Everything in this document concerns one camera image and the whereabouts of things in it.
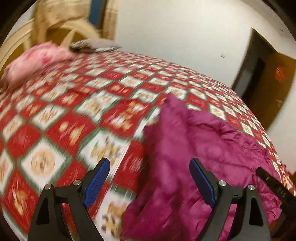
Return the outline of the magenta puffer jacket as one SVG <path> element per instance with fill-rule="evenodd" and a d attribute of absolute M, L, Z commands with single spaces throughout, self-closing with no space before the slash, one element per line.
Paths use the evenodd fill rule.
<path fill-rule="evenodd" d="M 280 200 L 255 173 L 262 167 L 278 178 L 269 151 L 214 115 L 187 109 L 173 94 L 166 97 L 158 122 L 145 127 L 144 151 L 144 185 L 122 216 L 122 238 L 197 238 L 211 208 L 189 172 L 193 158 L 232 186 L 254 185 L 267 220 L 280 216 Z"/>

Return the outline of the red patterned bed quilt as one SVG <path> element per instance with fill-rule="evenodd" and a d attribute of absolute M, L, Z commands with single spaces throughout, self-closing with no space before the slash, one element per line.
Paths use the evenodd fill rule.
<path fill-rule="evenodd" d="M 229 87 L 165 60 L 129 52 L 79 54 L 1 95 L 1 208 L 26 240 L 39 195 L 48 183 L 66 186 L 106 157 L 110 172 L 89 207 L 105 240 L 118 240 L 120 221 L 139 186 L 142 131 L 158 120 L 168 93 L 244 133 L 269 156 L 290 192 L 289 172 L 251 110 Z"/>

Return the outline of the brown wooden door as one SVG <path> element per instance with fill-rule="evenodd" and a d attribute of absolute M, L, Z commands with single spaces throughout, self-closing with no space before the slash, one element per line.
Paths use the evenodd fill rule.
<path fill-rule="evenodd" d="M 279 82 L 275 79 L 277 66 L 285 66 L 286 78 Z M 243 94 L 243 101 L 265 130 L 271 126 L 285 102 L 295 75 L 295 59 L 271 53 L 268 58 L 257 61 L 253 77 Z"/>

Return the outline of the red door decoration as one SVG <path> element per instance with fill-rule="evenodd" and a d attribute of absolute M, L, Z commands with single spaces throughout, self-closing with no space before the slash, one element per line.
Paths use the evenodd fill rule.
<path fill-rule="evenodd" d="M 285 66 L 277 66 L 275 70 L 275 79 L 279 82 L 284 81 L 286 78 L 286 68 Z"/>

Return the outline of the pink folded blanket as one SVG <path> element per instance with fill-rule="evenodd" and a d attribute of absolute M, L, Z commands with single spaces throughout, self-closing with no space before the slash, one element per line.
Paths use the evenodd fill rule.
<path fill-rule="evenodd" d="M 51 41 L 35 45 L 6 66 L 1 88 L 14 90 L 44 68 L 74 58 L 72 51 Z"/>

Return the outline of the striped grey pillow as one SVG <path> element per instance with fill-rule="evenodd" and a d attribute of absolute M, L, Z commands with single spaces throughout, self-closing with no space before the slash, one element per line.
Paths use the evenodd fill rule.
<path fill-rule="evenodd" d="M 81 53 L 101 53 L 121 49 L 121 46 L 110 39 L 84 39 L 70 44 L 70 49 Z"/>

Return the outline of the cream wooden headboard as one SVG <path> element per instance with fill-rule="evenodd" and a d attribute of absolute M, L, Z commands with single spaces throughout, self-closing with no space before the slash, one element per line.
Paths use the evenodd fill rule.
<path fill-rule="evenodd" d="M 51 41 L 56 45 L 69 48 L 72 42 L 93 38 L 100 38 L 100 31 L 85 18 L 57 23 L 41 30 L 39 36 L 34 29 L 32 19 L 13 33 L 1 46 L 1 74 L 7 65 L 34 45 Z"/>

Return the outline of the beige patterned curtain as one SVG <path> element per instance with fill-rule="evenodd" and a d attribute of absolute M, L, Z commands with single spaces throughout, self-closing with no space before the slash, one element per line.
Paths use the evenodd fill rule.
<path fill-rule="evenodd" d="M 39 36 L 41 30 L 68 20 L 88 20 L 91 1 L 37 1 L 34 12 L 34 29 Z M 102 37 L 115 39 L 119 1 L 107 1 L 101 19 Z"/>

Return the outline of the window with blue pane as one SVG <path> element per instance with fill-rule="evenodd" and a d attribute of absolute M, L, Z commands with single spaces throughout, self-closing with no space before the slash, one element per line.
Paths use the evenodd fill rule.
<path fill-rule="evenodd" d="M 88 21 L 95 27 L 100 25 L 106 4 L 107 0 L 91 0 Z"/>

